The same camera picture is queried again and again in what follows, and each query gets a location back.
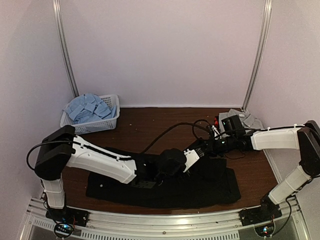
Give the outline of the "black long sleeve shirt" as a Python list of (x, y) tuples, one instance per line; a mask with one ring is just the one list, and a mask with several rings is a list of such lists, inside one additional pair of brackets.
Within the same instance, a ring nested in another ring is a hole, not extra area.
[(168, 177), (152, 188), (123, 184), (91, 172), (85, 195), (117, 204), (155, 209), (205, 208), (233, 204), (241, 198), (234, 170), (227, 167), (225, 158), (213, 152), (202, 156), (188, 172)]

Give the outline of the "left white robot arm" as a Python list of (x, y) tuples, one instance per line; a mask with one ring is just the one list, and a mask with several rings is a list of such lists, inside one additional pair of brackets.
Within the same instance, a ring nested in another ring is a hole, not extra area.
[(30, 169), (41, 179), (47, 205), (61, 222), (72, 218), (71, 209), (66, 207), (62, 177), (66, 167), (100, 174), (134, 188), (152, 189), (166, 178), (186, 173), (200, 158), (194, 149), (167, 149), (152, 158), (144, 153), (116, 153), (88, 142), (71, 125), (47, 136), (26, 156), (30, 157), (36, 149), (36, 163)]

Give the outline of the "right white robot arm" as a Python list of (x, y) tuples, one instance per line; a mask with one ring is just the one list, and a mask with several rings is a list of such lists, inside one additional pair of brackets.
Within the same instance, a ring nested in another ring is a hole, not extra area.
[(264, 152), (272, 161), (272, 169), (281, 175), (256, 210), (261, 221), (268, 220), (277, 205), (320, 176), (320, 126), (314, 120), (257, 128), (244, 126), (234, 115), (223, 119), (221, 127), (221, 133), (212, 130), (209, 138), (202, 140), (202, 153), (219, 156), (232, 150)]

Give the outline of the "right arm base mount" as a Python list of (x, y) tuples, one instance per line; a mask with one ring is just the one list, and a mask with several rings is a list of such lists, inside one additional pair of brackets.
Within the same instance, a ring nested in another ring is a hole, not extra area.
[(244, 208), (239, 212), (242, 226), (254, 225), (254, 230), (259, 237), (268, 238), (275, 232), (276, 218), (280, 218), (282, 212), (278, 204), (274, 204), (266, 194), (260, 200), (260, 206)]

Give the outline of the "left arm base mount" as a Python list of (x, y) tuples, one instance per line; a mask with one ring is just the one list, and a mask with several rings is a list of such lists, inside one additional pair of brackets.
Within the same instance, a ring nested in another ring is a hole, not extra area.
[(46, 209), (45, 216), (53, 220), (53, 233), (58, 239), (65, 240), (77, 231), (77, 227), (86, 227), (89, 212), (64, 206), (62, 209), (55, 209), (48, 205), (45, 200), (43, 203)]

